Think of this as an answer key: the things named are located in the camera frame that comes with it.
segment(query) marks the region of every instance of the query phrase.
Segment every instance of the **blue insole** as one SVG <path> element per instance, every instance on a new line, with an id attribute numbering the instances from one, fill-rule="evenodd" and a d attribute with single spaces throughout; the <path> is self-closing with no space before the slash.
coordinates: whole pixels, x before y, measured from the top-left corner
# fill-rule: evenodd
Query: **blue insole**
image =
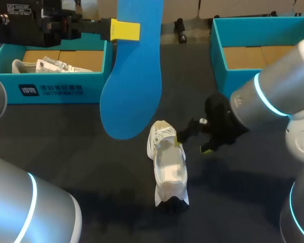
<path id="1" fill-rule="evenodd" d="M 117 20 L 140 23 L 140 41 L 118 40 L 115 66 L 101 93 L 102 124 L 115 139 L 139 134 L 158 107 L 162 12 L 163 0 L 118 0 Z"/>

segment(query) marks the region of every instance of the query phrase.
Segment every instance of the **shoe upper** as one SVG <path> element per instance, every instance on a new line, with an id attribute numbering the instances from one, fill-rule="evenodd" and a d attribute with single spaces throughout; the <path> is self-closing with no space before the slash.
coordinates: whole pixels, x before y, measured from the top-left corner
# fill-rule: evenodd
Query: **shoe upper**
<path id="1" fill-rule="evenodd" d="M 173 196 L 180 200 L 187 197 L 187 168 L 182 145 L 177 144 L 176 131 L 165 121 L 157 121 L 151 128 L 147 142 L 147 154 L 154 160 L 157 182 L 156 191 L 160 201 Z"/>
<path id="2" fill-rule="evenodd" d="M 12 73 L 43 73 L 43 72 L 92 72 L 91 70 L 73 67 L 48 57 L 38 59 L 37 63 L 22 62 L 18 59 L 12 63 Z"/>

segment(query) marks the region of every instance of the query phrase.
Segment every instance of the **dark gray floor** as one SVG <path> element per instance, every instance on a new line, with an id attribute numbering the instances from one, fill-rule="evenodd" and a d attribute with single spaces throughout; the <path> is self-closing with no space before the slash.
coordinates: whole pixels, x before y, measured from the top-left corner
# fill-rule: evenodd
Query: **dark gray floor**
<path id="1" fill-rule="evenodd" d="M 163 95 L 154 116 L 175 128 L 203 116 L 215 91 L 207 44 L 162 45 Z M 232 146 L 201 155 L 206 137 L 184 145 L 191 208 L 154 209 L 149 127 L 117 141 L 99 105 L 10 105 L 0 120 L 0 157 L 74 195 L 81 242 L 282 242 L 277 222 L 290 178 L 302 164 L 285 147 L 287 121 L 268 124 Z"/>

